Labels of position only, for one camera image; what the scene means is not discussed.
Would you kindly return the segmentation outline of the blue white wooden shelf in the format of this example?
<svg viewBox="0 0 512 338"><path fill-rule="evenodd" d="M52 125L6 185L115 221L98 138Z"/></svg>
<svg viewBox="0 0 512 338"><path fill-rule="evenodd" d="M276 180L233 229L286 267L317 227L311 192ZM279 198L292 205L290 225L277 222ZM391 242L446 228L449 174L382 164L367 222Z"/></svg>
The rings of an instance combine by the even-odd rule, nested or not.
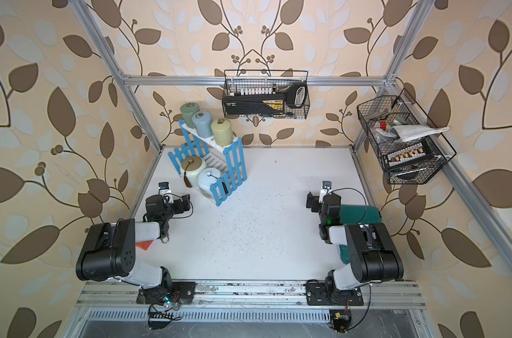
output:
<svg viewBox="0 0 512 338"><path fill-rule="evenodd" d="M214 137L200 137L196 129L188 127L183 120L179 124L185 143L168 153L172 165L181 177L184 175L182 161L189 156L197 156L209 167L218 169L221 177L218 183L210 185L210 194L211 200L220 206L247 180L242 140L235 137L229 146L219 146Z"/></svg>

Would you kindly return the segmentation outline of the yellow-green tea canister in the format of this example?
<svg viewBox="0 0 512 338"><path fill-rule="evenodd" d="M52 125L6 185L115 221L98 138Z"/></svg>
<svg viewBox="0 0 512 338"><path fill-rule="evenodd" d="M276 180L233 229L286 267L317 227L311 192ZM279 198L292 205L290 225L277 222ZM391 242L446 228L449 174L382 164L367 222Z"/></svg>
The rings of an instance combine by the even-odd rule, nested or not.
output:
<svg viewBox="0 0 512 338"><path fill-rule="evenodd" d="M218 146L227 147L233 142L233 130L229 119L219 118L213 121L211 130Z"/></svg>

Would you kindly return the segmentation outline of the blue tea canister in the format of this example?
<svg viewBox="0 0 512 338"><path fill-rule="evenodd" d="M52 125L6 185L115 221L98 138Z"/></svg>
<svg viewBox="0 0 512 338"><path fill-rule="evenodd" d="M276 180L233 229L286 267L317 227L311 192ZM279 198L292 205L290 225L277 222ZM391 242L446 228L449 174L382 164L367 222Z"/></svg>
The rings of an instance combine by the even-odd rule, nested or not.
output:
<svg viewBox="0 0 512 338"><path fill-rule="evenodd" d="M198 111L191 118L194 128L200 138L208 138L212 132L212 114L209 111Z"/></svg>

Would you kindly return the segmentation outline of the green tea canister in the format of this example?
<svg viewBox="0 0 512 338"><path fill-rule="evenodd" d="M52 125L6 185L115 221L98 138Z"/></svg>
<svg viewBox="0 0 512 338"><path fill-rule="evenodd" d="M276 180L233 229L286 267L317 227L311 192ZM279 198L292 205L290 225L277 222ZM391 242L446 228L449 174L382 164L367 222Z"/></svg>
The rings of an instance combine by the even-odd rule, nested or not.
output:
<svg viewBox="0 0 512 338"><path fill-rule="evenodd" d="M182 119L189 128L195 128L192 117L200 111L199 104L188 102L180 108Z"/></svg>

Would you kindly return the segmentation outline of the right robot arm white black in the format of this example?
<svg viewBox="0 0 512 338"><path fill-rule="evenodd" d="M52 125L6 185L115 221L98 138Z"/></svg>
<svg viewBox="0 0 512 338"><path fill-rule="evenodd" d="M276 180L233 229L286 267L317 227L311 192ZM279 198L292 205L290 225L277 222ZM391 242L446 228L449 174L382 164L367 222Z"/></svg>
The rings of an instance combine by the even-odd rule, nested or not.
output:
<svg viewBox="0 0 512 338"><path fill-rule="evenodd" d="M331 270L324 294L337 302L371 283L400 280L404 266L376 208L346 205L334 191L308 193L306 208L319 216L319 236L339 247L343 267Z"/></svg>

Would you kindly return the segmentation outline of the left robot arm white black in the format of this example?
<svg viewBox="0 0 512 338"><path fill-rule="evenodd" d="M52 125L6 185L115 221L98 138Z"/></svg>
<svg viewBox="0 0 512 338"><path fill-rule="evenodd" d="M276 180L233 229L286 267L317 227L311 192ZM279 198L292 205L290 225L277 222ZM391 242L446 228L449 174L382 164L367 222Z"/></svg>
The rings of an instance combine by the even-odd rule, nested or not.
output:
<svg viewBox="0 0 512 338"><path fill-rule="evenodd" d="M156 194L146 199L146 213L141 222L128 218L92 225L77 260L78 279L95 282L115 279L137 286L143 304L177 302L181 297L170 272L142 261L136 254L136 245L155 240L167 242L170 220L192 210L188 194Z"/></svg>

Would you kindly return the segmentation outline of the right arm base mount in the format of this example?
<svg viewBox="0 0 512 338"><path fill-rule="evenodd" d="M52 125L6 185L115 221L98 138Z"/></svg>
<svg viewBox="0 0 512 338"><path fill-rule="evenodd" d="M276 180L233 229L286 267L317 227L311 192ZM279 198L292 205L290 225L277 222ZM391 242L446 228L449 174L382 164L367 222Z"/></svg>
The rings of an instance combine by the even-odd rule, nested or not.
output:
<svg viewBox="0 0 512 338"><path fill-rule="evenodd" d="M307 303L309 306L363 306L364 300L360 290L338 290L331 282L308 280L305 283Z"/></svg>

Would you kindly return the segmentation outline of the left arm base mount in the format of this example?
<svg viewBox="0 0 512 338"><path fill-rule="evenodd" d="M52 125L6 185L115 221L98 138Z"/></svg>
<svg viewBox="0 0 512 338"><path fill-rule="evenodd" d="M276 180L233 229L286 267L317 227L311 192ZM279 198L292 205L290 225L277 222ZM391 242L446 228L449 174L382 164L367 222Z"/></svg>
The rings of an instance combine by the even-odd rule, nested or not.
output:
<svg viewBox="0 0 512 338"><path fill-rule="evenodd" d="M195 287L195 282L173 282L171 287L158 286L147 290L140 289L136 303L147 305L191 304L195 296Z"/></svg>

